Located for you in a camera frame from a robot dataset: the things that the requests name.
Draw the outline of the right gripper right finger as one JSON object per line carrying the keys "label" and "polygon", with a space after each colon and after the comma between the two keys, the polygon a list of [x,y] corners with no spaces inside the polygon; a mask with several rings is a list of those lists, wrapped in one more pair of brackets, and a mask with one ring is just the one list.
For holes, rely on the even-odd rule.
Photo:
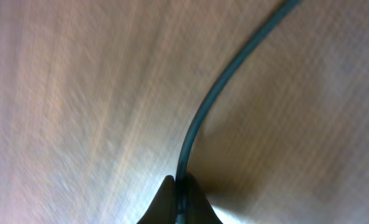
{"label": "right gripper right finger", "polygon": [[187,173],[185,177],[185,196],[187,197],[187,224],[222,224],[207,200],[195,177]]}

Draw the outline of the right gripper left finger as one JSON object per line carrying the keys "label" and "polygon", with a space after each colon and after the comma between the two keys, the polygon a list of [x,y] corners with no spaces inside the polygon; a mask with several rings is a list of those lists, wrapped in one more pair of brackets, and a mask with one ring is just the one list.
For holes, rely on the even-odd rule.
{"label": "right gripper left finger", "polygon": [[176,216],[175,180],[167,175],[138,224],[174,224]]}

